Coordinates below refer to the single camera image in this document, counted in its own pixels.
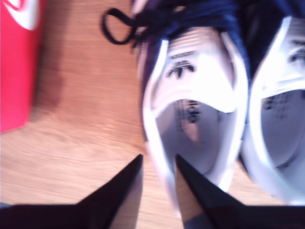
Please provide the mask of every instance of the floor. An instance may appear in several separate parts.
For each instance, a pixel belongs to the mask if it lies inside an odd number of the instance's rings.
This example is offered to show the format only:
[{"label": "floor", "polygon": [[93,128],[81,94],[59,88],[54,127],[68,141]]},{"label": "floor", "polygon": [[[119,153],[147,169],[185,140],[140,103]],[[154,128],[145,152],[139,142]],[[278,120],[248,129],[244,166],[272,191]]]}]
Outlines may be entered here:
[{"label": "floor", "polygon": [[[182,228],[144,149],[131,45],[112,45],[100,33],[105,10],[128,13],[129,5],[49,1],[29,124],[1,136],[1,202],[75,203],[144,154],[137,228]],[[128,32],[110,23],[118,38]],[[246,204],[279,203],[239,164],[229,192]]]}]

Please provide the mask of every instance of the adidas sneaker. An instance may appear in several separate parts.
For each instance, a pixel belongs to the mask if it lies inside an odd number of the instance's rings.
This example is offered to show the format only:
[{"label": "adidas sneaker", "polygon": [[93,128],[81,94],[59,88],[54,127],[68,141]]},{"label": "adidas sneaker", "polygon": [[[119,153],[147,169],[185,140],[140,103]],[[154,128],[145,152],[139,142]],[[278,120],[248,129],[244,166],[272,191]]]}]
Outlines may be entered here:
[{"label": "adidas sneaker", "polygon": [[[248,98],[237,10],[235,0],[136,0],[132,18],[112,8],[102,19],[112,43],[135,40],[145,145],[177,212],[177,154],[222,190],[231,183]],[[109,15],[132,27],[124,41]]]},{"label": "adidas sneaker", "polygon": [[250,8],[254,78],[242,158],[264,190],[304,205],[305,1],[262,0]]}]

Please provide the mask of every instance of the logo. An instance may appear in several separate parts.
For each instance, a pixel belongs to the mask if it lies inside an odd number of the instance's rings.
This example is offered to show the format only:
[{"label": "logo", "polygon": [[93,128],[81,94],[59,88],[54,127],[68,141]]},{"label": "logo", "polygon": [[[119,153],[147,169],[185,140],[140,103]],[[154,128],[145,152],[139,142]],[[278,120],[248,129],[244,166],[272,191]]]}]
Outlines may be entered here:
[{"label": "logo", "polygon": [[187,108],[188,117],[190,123],[196,123],[199,119],[200,111],[198,110],[198,102],[194,100],[188,101],[188,108]]},{"label": "logo", "polygon": [[190,72],[195,71],[194,66],[192,66],[191,63],[189,63],[188,61],[179,61],[176,62],[174,68],[170,70],[167,75],[167,78],[169,78],[172,73],[176,73],[177,79],[180,79],[183,69],[187,69]]},{"label": "logo", "polygon": [[176,125],[178,130],[189,127],[187,124],[198,122],[201,114],[199,103],[194,100],[178,100],[174,103]]},{"label": "logo", "polygon": [[40,8],[39,0],[25,0],[20,10],[15,10],[12,6],[3,3],[13,19],[27,30],[35,30],[39,23]]},{"label": "logo", "polygon": [[176,58],[179,58],[179,57],[185,57],[185,56],[190,56],[190,55],[193,55],[195,51],[190,51],[190,52],[183,52],[183,53],[180,53],[180,54],[177,54],[177,55],[174,55],[174,56],[171,56],[170,58],[171,59],[176,59]]},{"label": "logo", "polygon": [[294,62],[298,64],[302,70],[305,70],[305,41],[292,40],[291,43],[297,46],[297,49],[300,46],[300,49],[289,56],[288,62]]}]

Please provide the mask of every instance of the navy shoelace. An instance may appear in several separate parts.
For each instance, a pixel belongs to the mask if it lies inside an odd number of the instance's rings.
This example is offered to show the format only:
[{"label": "navy shoelace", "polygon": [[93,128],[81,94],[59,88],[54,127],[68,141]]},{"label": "navy shoelace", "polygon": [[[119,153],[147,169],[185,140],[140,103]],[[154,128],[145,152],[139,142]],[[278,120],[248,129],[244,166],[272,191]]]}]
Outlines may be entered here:
[{"label": "navy shoelace", "polygon": [[[133,47],[143,42],[150,35],[170,40],[191,27],[214,27],[219,31],[235,31],[240,28],[236,19],[239,5],[235,0],[164,0],[157,9],[144,9],[134,19],[129,18],[116,8],[106,11],[102,17],[102,32],[113,44],[127,44],[134,40]],[[107,28],[107,16],[112,15],[131,27],[123,41],[116,40]],[[146,27],[137,34],[139,27]]]}]

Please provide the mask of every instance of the red box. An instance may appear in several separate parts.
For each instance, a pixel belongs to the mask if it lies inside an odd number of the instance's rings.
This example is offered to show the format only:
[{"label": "red box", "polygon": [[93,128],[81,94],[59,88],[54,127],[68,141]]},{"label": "red box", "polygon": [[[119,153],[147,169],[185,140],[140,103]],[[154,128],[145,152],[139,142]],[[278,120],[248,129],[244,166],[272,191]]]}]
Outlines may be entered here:
[{"label": "red box", "polygon": [[45,0],[1,0],[1,132],[26,125],[34,89]]}]

